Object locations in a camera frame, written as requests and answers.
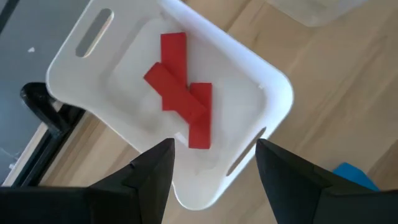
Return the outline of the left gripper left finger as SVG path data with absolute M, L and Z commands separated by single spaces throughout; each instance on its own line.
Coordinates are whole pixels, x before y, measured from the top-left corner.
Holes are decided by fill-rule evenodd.
M 174 161 L 167 138 L 88 187 L 0 187 L 0 224 L 161 224 Z

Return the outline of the clear plastic bin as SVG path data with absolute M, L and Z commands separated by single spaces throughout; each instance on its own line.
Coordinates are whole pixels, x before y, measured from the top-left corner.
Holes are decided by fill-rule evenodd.
M 368 0 L 266 0 L 307 27 L 323 26 Z

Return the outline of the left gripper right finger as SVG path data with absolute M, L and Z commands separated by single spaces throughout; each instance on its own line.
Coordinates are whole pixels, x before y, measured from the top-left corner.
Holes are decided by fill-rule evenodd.
M 278 224 L 398 224 L 398 190 L 371 190 L 266 139 L 256 162 Z

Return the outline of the black clamp bracket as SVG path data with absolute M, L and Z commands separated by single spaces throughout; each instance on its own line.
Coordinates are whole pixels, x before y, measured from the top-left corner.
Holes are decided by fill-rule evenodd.
M 57 111 L 54 108 L 52 103 L 55 100 L 48 93 L 45 83 L 25 84 L 20 96 L 27 107 L 47 126 L 51 135 L 64 136 L 70 130 L 70 109 L 64 108 Z

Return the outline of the red rectangular wooden block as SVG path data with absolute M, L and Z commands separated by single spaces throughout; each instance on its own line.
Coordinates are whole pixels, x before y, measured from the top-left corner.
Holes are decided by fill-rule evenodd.
M 144 80 L 188 124 L 207 112 L 207 108 L 193 97 L 186 88 L 180 86 L 174 76 L 161 63 L 156 62 L 144 75 Z
M 161 63 L 178 84 L 187 87 L 187 36 L 184 32 L 160 35 Z
M 190 93 L 206 108 L 206 111 L 189 125 L 189 148 L 209 149 L 211 146 L 212 87 L 211 83 L 190 85 Z

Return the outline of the blue wooden cube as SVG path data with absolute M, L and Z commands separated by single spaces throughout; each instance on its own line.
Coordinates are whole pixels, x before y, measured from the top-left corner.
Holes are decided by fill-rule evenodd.
M 347 162 L 341 163 L 333 170 L 333 173 L 368 189 L 379 191 L 379 188 L 361 169 Z

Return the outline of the black aluminium table frame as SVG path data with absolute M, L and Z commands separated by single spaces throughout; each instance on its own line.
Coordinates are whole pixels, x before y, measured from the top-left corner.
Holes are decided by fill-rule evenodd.
M 17 160 L 3 186 L 37 186 L 44 178 L 50 165 L 67 142 L 85 110 L 70 105 L 59 107 L 58 114 L 66 120 L 69 128 L 60 134 L 54 134 L 45 123 L 40 123 L 37 131 Z

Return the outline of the white plastic bin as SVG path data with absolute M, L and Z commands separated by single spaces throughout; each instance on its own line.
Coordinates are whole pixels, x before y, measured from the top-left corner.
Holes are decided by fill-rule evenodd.
M 188 126 L 161 108 L 144 74 L 160 35 L 185 32 L 188 79 L 213 85 L 211 147 L 188 147 Z M 50 64 L 47 89 L 96 115 L 145 152 L 175 139 L 173 186 L 189 210 L 212 206 L 288 115 L 294 92 L 277 68 L 180 0 L 90 0 Z

